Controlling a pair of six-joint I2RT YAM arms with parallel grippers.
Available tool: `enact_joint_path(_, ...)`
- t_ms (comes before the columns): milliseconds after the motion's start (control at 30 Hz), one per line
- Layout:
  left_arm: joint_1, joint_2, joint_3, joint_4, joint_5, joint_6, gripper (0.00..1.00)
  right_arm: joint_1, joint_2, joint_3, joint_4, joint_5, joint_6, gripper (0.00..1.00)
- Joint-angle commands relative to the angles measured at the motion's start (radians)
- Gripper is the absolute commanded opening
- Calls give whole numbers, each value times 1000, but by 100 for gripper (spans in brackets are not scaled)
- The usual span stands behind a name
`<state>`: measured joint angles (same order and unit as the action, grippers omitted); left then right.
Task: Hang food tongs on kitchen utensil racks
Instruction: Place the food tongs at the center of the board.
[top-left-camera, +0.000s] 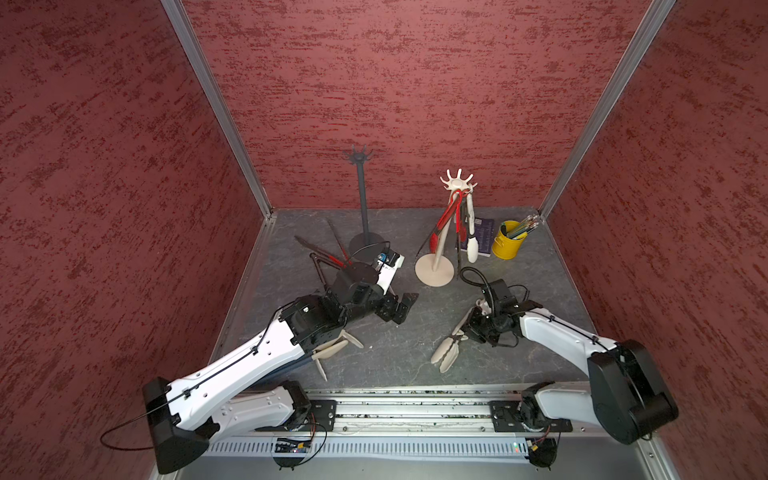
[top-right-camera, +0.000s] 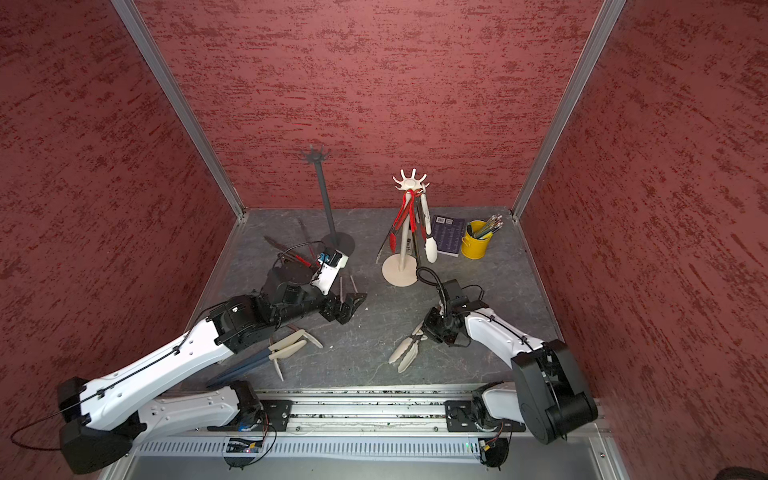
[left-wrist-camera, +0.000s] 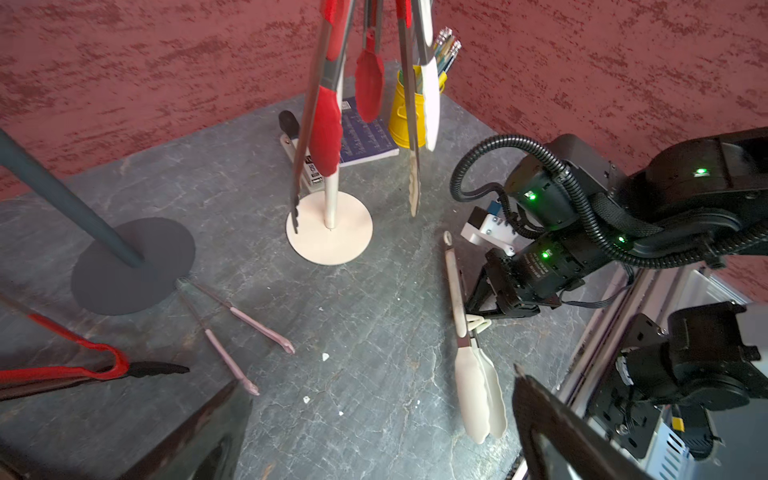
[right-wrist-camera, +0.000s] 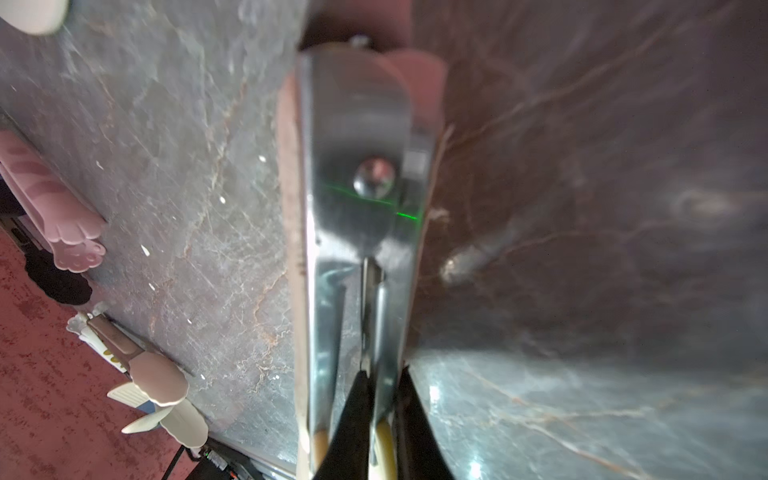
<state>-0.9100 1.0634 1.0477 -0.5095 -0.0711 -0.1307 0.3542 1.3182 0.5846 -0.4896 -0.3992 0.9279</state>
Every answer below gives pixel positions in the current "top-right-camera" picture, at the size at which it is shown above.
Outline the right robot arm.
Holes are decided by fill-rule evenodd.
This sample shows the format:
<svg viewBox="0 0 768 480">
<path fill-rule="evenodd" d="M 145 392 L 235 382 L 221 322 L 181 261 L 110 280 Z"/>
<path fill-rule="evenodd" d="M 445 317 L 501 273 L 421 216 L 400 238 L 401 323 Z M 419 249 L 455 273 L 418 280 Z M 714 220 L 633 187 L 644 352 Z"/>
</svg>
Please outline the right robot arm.
<svg viewBox="0 0 768 480">
<path fill-rule="evenodd" d="M 480 344 L 512 371 L 510 382 L 473 392 L 469 417 L 477 427 L 499 434 L 513 422 L 549 444 L 598 418 L 588 383 L 563 341 L 528 335 L 502 319 L 482 295 L 469 299 L 457 281 L 443 281 L 430 268 L 417 268 L 416 277 L 438 292 L 438 304 L 422 323 L 427 338 L 456 348 Z"/>
</svg>

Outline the small red silicone tongs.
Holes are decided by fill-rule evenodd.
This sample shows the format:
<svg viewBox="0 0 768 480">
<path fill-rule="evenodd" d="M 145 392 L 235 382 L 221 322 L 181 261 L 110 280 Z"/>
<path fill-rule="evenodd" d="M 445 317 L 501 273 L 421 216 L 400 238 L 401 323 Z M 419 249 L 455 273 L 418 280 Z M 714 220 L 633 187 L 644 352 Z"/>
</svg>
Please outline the small red silicone tongs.
<svg viewBox="0 0 768 480">
<path fill-rule="evenodd" d="M 395 220 L 388 232 L 388 244 L 392 253 L 396 251 L 397 235 L 403 225 L 414 229 L 416 227 L 417 215 L 415 213 L 415 200 L 421 195 L 420 192 L 407 190 L 404 194 L 402 204 L 398 210 Z"/>
</svg>

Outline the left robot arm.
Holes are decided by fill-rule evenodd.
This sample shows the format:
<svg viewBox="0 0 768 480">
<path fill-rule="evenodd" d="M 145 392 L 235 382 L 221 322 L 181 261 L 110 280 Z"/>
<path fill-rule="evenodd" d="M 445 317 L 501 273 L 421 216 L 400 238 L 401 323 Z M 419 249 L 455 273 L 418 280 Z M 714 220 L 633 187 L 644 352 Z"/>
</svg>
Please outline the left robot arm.
<svg viewBox="0 0 768 480">
<path fill-rule="evenodd" d="M 363 293 L 332 292 L 338 272 L 323 266 L 308 284 L 272 282 L 259 292 L 216 304 L 189 331 L 104 377 L 73 377 L 57 388 L 65 421 L 59 449 L 71 471 L 97 472 L 154 438 L 203 428 L 263 431 L 263 407 L 236 373 L 219 375 L 206 392 L 168 399 L 165 392 L 197 372 L 268 339 L 287 321 L 317 312 L 348 323 Z"/>
</svg>

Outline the pink handled tweezers tongs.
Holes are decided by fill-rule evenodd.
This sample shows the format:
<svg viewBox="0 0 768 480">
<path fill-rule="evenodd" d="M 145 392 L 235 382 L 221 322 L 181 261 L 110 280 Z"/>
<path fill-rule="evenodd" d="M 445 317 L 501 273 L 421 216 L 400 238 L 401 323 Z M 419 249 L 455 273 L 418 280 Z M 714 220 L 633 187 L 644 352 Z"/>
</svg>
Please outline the pink handled tweezers tongs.
<svg viewBox="0 0 768 480">
<path fill-rule="evenodd" d="M 342 273 L 338 277 L 339 297 L 342 301 L 348 294 L 357 294 L 359 292 L 354 277 L 350 274 Z"/>
</svg>

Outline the red looped long steel tongs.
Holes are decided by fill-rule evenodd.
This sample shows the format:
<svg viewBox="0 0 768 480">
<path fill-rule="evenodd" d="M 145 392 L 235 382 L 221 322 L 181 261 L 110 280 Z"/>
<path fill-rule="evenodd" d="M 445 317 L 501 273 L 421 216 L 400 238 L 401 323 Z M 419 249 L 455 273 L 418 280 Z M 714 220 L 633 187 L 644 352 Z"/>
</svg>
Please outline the red looped long steel tongs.
<svg viewBox="0 0 768 480">
<path fill-rule="evenodd" d="M 385 246 L 389 246 L 391 251 L 395 252 L 397 244 L 396 236 L 401 232 L 403 227 L 408 227 L 410 231 L 420 234 L 423 240 L 427 239 L 426 227 L 423 221 L 424 217 L 420 212 L 421 207 L 419 203 L 423 193 L 423 189 L 409 189 L 405 191 L 395 220 L 387 231 L 385 238 L 377 251 L 376 262 L 379 261 Z"/>
</svg>

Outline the scalloped steel serving tongs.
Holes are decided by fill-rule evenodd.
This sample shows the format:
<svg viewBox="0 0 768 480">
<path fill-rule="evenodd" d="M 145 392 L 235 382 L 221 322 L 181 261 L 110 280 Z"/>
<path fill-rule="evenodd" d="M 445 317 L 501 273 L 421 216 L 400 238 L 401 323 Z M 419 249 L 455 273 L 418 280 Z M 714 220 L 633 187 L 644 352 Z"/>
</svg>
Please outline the scalloped steel serving tongs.
<svg viewBox="0 0 768 480">
<path fill-rule="evenodd" d="M 420 322 L 413 330 L 413 332 L 409 336 L 405 337 L 395 348 L 388 359 L 388 363 L 398 363 L 397 372 L 402 374 L 416 359 L 419 353 L 420 344 L 427 339 L 428 337 L 423 331 L 423 323 Z"/>
</svg>

